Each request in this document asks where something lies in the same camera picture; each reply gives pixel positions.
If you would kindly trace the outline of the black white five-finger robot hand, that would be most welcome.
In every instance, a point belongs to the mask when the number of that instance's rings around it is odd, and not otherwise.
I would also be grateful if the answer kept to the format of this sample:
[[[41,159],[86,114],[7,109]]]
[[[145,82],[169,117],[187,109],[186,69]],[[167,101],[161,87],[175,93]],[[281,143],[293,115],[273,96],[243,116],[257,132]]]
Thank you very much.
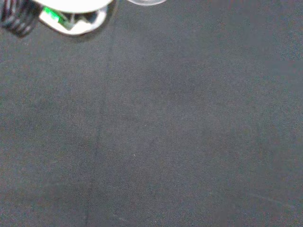
[[[19,38],[38,22],[70,38],[102,31],[112,18],[116,0],[2,0],[0,27]]]

